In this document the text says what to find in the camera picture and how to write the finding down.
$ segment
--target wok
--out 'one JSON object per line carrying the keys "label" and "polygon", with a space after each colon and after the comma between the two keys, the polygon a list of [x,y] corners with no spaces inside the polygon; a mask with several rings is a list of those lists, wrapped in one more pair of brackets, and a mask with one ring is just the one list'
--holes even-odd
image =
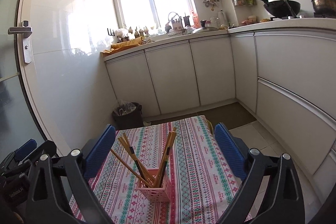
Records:
{"label": "wok", "polygon": [[300,12],[301,4],[297,1],[293,0],[261,0],[263,1],[264,8],[273,16],[277,18],[283,17],[296,17],[296,15]]}

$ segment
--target patterned tablecloth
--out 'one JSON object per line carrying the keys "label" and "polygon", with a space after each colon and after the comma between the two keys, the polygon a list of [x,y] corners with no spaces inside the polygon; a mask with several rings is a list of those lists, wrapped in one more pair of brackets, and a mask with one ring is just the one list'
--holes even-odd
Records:
{"label": "patterned tablecloth", "polygon": [[[238,190],[236,178],[212,137],[204,116],[155,126],[117,131],[126,133],[137,157],[147,168],[158,168],[168,132],[177,128],[167,171],[172,183],[170,203],[149,202],[134,190],[137,178],[109,153],[89,184],[114,223],[216,223]],[[115,152],[136,170],[120,145]],[[72,197],[74,215],[84,220]]]}

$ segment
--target pink plastic basket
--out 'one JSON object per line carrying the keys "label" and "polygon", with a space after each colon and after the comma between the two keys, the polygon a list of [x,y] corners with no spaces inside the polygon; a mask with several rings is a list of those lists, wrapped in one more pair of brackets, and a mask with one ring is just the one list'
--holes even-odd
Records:
{"label": "pink plastic basket", "polygon": [[[148,169],[148,172],[156,177],[158,173],[157,168]],[[162,188],[147,188],[141,180],[138,180],[136,190],[139,190],[145,198],[154,202],[170,202],[171,197],[171,183],[167,173],[163,177]]]}

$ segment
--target countertop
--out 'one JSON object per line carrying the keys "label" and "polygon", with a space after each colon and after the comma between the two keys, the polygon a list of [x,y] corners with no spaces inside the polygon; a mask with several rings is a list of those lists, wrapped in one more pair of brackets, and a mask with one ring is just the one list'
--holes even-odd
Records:
{"label": "countertop", "polygon": [[336,19],[331,18],[298,18],[298,19],[285,19],[285,20],[276,20],[270,22],[256,23],[247,26],[241,26],[229,30],[223,31],[212,31],[212,32],[203,32],[203,33],[195,33],[188,35],[176,35],[173,37],[169,37],[166,39],[162,39],[159,41],[151,42],[145,45],[141,45],[138,47],[130,48],[128,50],[124,50],[122,52],[118,52],[112,55],[109,55],[104,58],[104,61],[108,61],[120,56],[127,55],[132,52],[142,51],[150,47],[155,47],[167,43],[184,41],[194,38],[201,37],[212,37],[216,35],[225,35],[225,34],[233,34],[239,32],[252,32],[264,29],[279,29],[279,28],[312,28],[312,29],[324,29],[324,30],[333,30],[336,31]]}

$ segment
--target kitchen cabinet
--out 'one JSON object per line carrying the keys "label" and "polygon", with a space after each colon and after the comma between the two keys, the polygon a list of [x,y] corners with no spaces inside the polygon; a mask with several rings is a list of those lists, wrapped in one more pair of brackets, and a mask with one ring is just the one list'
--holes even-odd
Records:
{"label": "kitchen cabinet", "polygon": [[290,147],[314,174],[335,142],[336,124],[297,95],[258,80],[257,115]]}
{"label": "kitchen cabinet", "polygon": [[160,115],[143,51],[106,62],[117,99],[142,105],[143,117]]}
{"label": "kitchen cabinet", "polygon": [[315,184],[320,190],[322,202],[325,202],[329,193],[335,186],[336,182],[336,152],[331,150],[325,158],[320,168],[313,176]]}
{"label": "kitchen cabinet", "polygon": [[190,40],[201,105],[235,97],[235,73],[230,38]]}
{"label": "kitchen cabinet", "polygon": [[336,34],[274,30],[255,34],[258,75],[336,118]]}
{"label": "kitchen cabinet", "polygon": [[230,37],[236,76],[236,98],[253,112],[257,104],[257,57],[253,33]]}
{"label": "kitchen cabinet", "polygon": [[145,53],[161,114],[200,105],[188,41],[153,47]]}

